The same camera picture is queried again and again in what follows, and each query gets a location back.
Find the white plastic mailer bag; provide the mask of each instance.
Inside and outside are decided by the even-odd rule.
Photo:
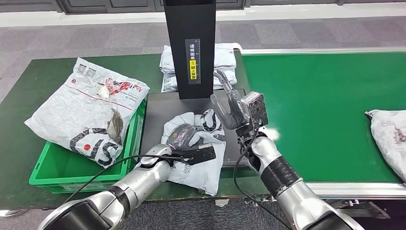
[[[174,130],[185,124],[194,126],[198,130],[189,143],[185,143],[185,145],[192,147],[199,141],[203,141],[203,144],[211,143],[216,158],[195,165],[175,161],[168,180],[203,190],[206,194],[215,196],[223,166],[224,151],[226,150],[223,126],[213,109],[206,110],[202,115],[196,115],[192,112],[184,113],[174,117],[164,125],[161,144],[167,144]]]
[[[406,110],[371,110],[371,133],[383,158],[406,182]]]
[[[78,58],[66,82],[25,124],[107,168],[120,155],[131,117],[148,91],[141,81]]]
[[[232,85],[237,83],[235,68],[237,67],[234,48],[242,49],[237,43],[220,43],[214,45],[214,69],[224,72]],[[172,50],[170,46],[164,46],[159,63],[161,72],[164,74],[162,79],[161,92],[177,92],[178,83],[176,82],[175,66],[173,64]],[[222,89],[218,78],[213,76],[213,89]]]

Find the robotic arm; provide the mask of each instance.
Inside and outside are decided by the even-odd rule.
[[[171,155],[170,146],[159,144],[148,155]],[[141,166],[132,170],[106,191],[81,200],[69,201],[55,209],[38,230],[115,230],[122,220],[169,178],[170,163],[145,157]]]
[[[221,71],[214,75],[223,84],[230,113],[226,114],[215,95],[214,110],[228,129],[236,129],[240,145],[246,146],[250,167],[261,177],[271,195],[278,201],[285,216],[297,230],[363,230],[354,219],[335,210],[320,199],[279,153],[265,128],[268,117],[264,97],[251,92],[244,98],[233,89]]]

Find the green table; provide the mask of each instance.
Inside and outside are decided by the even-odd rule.
[[[309,186],[323,198],[405,198],[406,188],[383,162],[369,133],[368,119],[362,113],[373,108],[406,106],[404,100],[395,100],[406,86],[406,67],[402,65],[406,54],[381,53],[382,50],[362,55],[274,52],[246,50],[243,55],[236,52],[235,87],[264,93],[269,127],[281,133],[277,145],[303,178],[311,182]],[[160,92],[160,55],[85,59],[145,82],[151,93]],[[0,209],[52,208],[67,197],[28,184],[45,141],[23,122],[62,85],[75,61],[75,58],[33,60],[0,104]],[[371,79],[365,77],[366,71],[372,74]],[[334,113],[337,111],[343,113],[341,119],[337,119],[338,114]],[[268,194],[252,170],[240,169],[238,177],[248,193]],[[78,198],[88,195],[80,194]],[[232,170],[223,169],[216,198],[240,196]],[[203,198],[210,196],[167,182],[148,199]]]

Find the gray carpet floor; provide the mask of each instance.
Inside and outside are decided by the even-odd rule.
[[[244,49],[406,46],[406,17],[218,22],[216,42]],[[164,23],[0,28],[0,103],[32,59],[161,53],[164,45]],[[277,204],[267,205],[282,216]],[[0,218],[0,230],[36,229],[48,213]],[[122,229],[284,228],[260,207],[235,199],[225,207],[213,200],[143,204]]]

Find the green plastic crate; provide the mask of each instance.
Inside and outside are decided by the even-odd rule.
[[[137,155],[145,114],[145,100],[131,118],[124,150],[116,160]],[[123,178],[130,170],[130,160],[107,170],[81,192],[102,191]],[[31,174],[29,183],[54,194],[73,193],[103,168],[85,156],[47,141]]]

